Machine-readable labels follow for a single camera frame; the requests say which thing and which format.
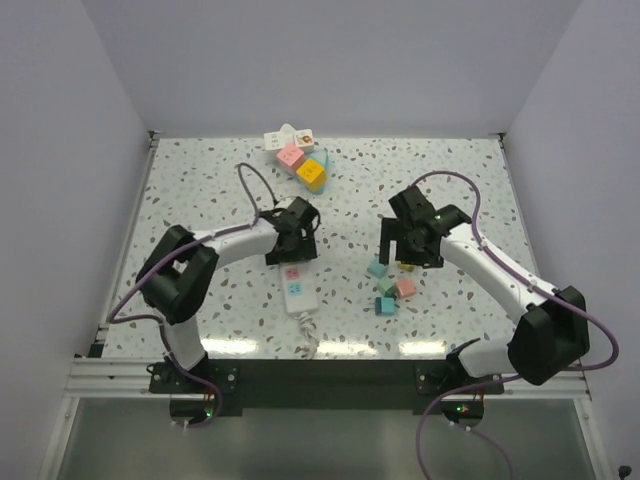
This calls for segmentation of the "light cyan charger plug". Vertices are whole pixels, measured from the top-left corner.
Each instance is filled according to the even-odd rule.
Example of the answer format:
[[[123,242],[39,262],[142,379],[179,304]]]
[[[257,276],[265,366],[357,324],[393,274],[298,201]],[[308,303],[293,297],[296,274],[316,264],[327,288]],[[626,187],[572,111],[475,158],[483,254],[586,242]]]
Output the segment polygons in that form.
[[[367,267],[367,272],[376,278],[383,278],[387,275],[388,266],[374,257]]]

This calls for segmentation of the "salmon pink charger plug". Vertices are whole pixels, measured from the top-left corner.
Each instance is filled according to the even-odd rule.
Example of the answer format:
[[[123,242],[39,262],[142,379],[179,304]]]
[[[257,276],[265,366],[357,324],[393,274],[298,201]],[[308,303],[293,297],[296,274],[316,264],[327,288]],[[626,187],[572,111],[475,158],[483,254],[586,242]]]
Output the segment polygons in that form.
[[[411,278],[399,278],[395,282],[396,297],[404,299],[416,294],[416,287]]]

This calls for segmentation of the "white power strip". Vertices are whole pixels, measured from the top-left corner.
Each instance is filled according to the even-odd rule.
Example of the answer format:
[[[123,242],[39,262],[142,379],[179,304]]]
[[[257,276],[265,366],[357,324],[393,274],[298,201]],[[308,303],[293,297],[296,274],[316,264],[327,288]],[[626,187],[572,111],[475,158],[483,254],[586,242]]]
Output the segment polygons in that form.
[[[315,271],[311,262],[285,263],[279,266],[285,311],[297,317],[315,313],[319,308]]]

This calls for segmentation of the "yellow cube socket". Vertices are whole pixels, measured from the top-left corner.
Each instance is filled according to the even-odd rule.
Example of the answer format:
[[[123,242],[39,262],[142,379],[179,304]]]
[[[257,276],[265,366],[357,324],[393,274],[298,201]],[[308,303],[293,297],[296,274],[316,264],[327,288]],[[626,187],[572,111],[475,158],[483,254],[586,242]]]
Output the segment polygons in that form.
[[[312,193],[319,193],[327,181],[325,167],[311,157],[296,170],[296,177]]]

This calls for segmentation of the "green charger plug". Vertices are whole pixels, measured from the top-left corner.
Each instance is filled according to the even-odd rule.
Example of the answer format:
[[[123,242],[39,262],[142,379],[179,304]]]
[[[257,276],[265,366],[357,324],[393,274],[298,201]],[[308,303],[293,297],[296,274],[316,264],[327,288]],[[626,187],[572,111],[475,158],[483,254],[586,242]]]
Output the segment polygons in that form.
[[[389,278],[380,278],[377,282],[376,289],[380,296],[387,298],[395,298],[397,295],[397,285]]]

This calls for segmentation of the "pink cube socket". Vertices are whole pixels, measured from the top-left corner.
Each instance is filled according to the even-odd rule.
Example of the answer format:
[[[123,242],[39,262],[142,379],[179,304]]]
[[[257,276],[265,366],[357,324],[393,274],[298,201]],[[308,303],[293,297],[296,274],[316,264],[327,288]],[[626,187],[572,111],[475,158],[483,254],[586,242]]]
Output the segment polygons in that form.
[[[304,151],[295,144],[286,144],[276,155],[279,164],[289,174],[295,175],[306,161]]]

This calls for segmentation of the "light blue triangular item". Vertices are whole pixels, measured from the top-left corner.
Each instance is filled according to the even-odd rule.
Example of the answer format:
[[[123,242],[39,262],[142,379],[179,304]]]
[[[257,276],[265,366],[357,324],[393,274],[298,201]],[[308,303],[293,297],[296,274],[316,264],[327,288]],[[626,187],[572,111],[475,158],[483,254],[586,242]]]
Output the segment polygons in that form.
[[[312,155],[308,156],[307,158],[309,158],[309,157],[317,160],[319,163],[321,163],[325,167],[326,174],[327,174],[327,181],[328,181],[328,177],[329,177],[329,175],[328,175],[328,168],[329,168],[329,155],[328,155],[328,152],[324,151],[322,153],[312,154]],[[319,193],[313,193],[313,194],[321,194],[324,191],[324,188]]]

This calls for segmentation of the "teal blue charger plug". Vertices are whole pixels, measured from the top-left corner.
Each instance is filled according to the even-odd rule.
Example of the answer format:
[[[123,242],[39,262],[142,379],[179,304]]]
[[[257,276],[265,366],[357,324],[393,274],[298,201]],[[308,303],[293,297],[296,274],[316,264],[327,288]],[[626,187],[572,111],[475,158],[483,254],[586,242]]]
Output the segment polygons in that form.
[[[393,316],[396,314],[396,304],[393,297],[378,296],[374,301],[376,316]]]

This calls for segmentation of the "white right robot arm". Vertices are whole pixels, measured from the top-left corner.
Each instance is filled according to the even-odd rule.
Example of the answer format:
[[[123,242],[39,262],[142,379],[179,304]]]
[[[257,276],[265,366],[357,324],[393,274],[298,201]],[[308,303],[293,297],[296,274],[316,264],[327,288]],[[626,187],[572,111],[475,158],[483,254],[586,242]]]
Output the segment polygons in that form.
[[[379,259],[421,268],[452,263],[506,312],[515,331],[509,338],[473,339],[453,349],[445,369],[448,386],[469,392],[481,378],[516,374],[541,385],[590,349],[584,296],[563,290],[522,268],[493,245],[455,205],[435,208],[416,186],[390,198],[394,213],[383,218]]]

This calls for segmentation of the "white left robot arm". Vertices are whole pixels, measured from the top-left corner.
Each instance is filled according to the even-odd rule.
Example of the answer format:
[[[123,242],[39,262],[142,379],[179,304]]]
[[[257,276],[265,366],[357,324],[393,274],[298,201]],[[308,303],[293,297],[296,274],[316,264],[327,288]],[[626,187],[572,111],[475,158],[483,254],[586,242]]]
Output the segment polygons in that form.
[[[251,224],[198,235],[172,226],[146,260],[136,283],[149,307],[159,313],[161,341],[173,364],[171,378],[185,392],[209,387],[208,356],[201,344],[197,313],[217,269],[253,256],[268,266],[313,260],[321,215],[295,197],[260,211]]]

